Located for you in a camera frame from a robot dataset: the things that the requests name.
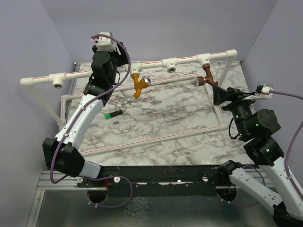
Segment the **white PVC pipe frame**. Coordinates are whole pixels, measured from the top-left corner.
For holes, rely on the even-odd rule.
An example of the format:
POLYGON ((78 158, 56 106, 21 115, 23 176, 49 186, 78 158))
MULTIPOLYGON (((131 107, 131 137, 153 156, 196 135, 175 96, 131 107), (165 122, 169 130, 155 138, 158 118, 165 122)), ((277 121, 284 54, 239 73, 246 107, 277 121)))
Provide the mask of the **white PVC pipe frame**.
MULTIPOLYGON (((227 75, 227 72, 229 71, 229 68, 232 65, 232 62, 237 57, 237 51, 235 49, 233 50, 227 50, 224 52, 218 52, 218 53, 204 53, 204 54, 198 54, 195 56, 190 57, 183 57, 183 58, 168 58, 163 59, 161 61, 151 61, 151 62, 133 62, 131 63, 129 61, 128 64, 125 64, 124 66, 120 66, 117 68, 117 72, 119 73, 126 73, 125 77, 118 83, 117 87, 114 88, 114 91, 124 91, 127 90, 127 88, 132 88, 134 85, 128 85, 128 86, 121 86, 121 84, 127 79, 128 76, 131 77, 132 74, 138 73, 140 75, 140 72, 142 70, 147 69, 154 69, 154 68, 165 68, 168 73, 172 73, 171 71, 175 71, 175 66, 178 66, 180 64, 187 64, 187 63, 199 63, 202 67, 203 65, 209 63, 212 60, 221 59, 221 58, 227 58, 227 62, 225 64, 225 67, 223 69, 223 72, 221 73, 218 81, 218 85, 222 85, 223 81, 225 80, 225 77, 227 75)), ((53 86, 59 86, 62 87, 65 81, 72 80, 72 79, 79 79, 79 78, 88 78, 91 76, 92 70, 88 71, 81 71, 81 72, 72 72, 72 73, 57 73, 57 74, 50 74, 49 76, 44 77, 37 77, 37 78, 22 78, 20 80, 21 86, 26 88, 27 90, 31 91, 34 97, 38 99, 42 107, 51 115, 51 117, 57 122, 57 124, 62 129, 66 125, 66 120, 63 118, 63 114, 61 116, 58 116, 54 110, 49 106, 49 104, 44 100, 44 98, 41 96, 41 94, 35 89, 36 84, 44 84, 44 83, 53 83, 53 86)), ((150 140, 142 140, 132 143, 126 143, 116 146, 111 146, 107 148, 100 148, 96 150, 91 150, 87 152, 82 152, 81 154, 85 156, 91 156, 92 154, 101 154, 101 153, 107 153, 107 152, 113 152, 120 149, 126 149, 126 148, 133 148, 137 147, 139 145, 150 145, 154 143, 160 143, 164 141, 169 140, 176 140, 181 138, 186 138, 190 136, 196 136, 208 132, 215 132, 215 131, 222 131, 227 129, 227 124, 224 122, 224 119, 222 117, 221 111, 218 107, 215 107, 214 104, 213 108, 216 113, 216 116, 218 118, 219 124, 214 127, 208 127, 208 128, 202 128, 194 131, 188 131, 188 132, 182 132, 177 133, 173 135, 168 135, 164 137, 158 137, 150 140)))

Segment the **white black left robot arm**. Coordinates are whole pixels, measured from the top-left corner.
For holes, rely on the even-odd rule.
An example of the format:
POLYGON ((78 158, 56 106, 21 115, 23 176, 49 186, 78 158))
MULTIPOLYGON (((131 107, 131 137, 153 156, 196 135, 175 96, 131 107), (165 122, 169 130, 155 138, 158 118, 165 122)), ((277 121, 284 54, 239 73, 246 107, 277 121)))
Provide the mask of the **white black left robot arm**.
POLYGON ((93 119, 118 85, 115 83, 117 68, 130 61, 123 43, 117 46, 112 52, 99 51, 93 46, 92 74, 76 112, 54 138, 46 138, 42 144, 45 163, 50 170, 71 177, 86 177, 95 187, 104 182, 102 166, 85 160, 78 149, 93 119))

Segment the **black table edge rail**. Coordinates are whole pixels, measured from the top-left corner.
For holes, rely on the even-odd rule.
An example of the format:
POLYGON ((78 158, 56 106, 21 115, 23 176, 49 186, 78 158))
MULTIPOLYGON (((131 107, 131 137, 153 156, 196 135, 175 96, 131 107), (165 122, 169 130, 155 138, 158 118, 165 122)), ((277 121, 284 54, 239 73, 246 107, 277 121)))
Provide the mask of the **black table edge rail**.
MULTIPOLYGON (((101 175, 96 179, 78 176, 82 178, 78 187, 88 189, 92 196, 216 196, 219 189, 228 191, 232 185, 230 176, 242 167, 232 160, 222 165, 102 166, 101 175)), ((71 176, 50 170, 52 183, 67 177, 71 176)))

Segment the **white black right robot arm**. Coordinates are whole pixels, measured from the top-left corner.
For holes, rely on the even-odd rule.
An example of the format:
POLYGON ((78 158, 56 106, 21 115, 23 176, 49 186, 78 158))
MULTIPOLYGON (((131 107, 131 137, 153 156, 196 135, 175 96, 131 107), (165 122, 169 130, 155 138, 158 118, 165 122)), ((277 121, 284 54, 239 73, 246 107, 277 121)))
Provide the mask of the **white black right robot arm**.
POLYGON ((250 106, 257 99, 271 98, 274 91, 266 84, 260 84, 254 93, 239 89, 223 89, 213 86, 213 104, 230 111, 239 135, 246 142, 244 149, 249 158, 268 177, 275 191, 248 175, 240 163, 227 161, 218 168, 218 181, 240 187, 262 204, 272 215, 279 227, 301 227, 303 225, 303 189, 288 166, 288 156, 280 148, 272 135, 280 130, 273 110, 261 109, 252 113, 250 106))

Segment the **green black marker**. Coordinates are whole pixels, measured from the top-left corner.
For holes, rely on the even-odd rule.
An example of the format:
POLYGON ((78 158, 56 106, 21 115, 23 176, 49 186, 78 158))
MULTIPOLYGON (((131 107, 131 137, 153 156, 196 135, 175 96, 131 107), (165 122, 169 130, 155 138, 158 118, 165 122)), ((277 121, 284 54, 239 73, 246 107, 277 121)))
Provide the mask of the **green black marker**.
POLYGON ((118 111, 114 111, 114 112, 105 114, 104 117, 107 120, 107 119, 111 119, 113 117, 119 116, 121 114, 123 114, 123 111, 122 110, 118 110, 118 111))

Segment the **brown water faucet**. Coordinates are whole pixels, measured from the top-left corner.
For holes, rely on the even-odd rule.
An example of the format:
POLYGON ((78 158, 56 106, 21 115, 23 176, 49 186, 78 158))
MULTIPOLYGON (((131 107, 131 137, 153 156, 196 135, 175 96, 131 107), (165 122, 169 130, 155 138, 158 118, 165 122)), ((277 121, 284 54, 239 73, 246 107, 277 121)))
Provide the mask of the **brown water faucet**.
POLYGON ((210 86, 217 86, 218 82, 214 81, 213 75, 210 70, 210 64, 207 63, 202 66, 202 69, 205 72, 205 76, 198 76, 192 79, 191 84, 194 86, 203 86, 205 84, 209 84, 210 86))

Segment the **orange water faucet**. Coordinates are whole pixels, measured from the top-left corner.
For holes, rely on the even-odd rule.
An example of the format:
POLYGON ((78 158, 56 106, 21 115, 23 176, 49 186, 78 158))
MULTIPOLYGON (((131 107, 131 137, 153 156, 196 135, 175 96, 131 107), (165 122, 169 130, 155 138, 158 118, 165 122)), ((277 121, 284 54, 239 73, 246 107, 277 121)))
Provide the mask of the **orange water faucet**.
POLYGON ((131 78, 134 81, 134 89, 135 89, 135 93, 134 93, 133 97, 135 99, 138 99, 142 92, 142 89, 145 89, 151 85, 151 80, 148 77, 143 77, 142 79, 139 80, 138 73, 132 74, 131 78))

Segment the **purple white marker pen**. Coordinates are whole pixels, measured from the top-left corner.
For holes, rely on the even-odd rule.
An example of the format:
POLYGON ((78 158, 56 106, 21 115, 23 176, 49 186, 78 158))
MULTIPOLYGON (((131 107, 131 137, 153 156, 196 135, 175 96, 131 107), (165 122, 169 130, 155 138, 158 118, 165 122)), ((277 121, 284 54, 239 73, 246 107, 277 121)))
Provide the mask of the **purple white marker pen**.
POLYGON ((133 121, 135 121, 134 118, 132 118, 132 119, 127 119, 127 120, 115 121, 115 122, 113 122, 113 124, 114 124, 114 125, 117 125, 117 124, 122 124, 122 123, 129 123, 129 122, 133 122, 133 121))

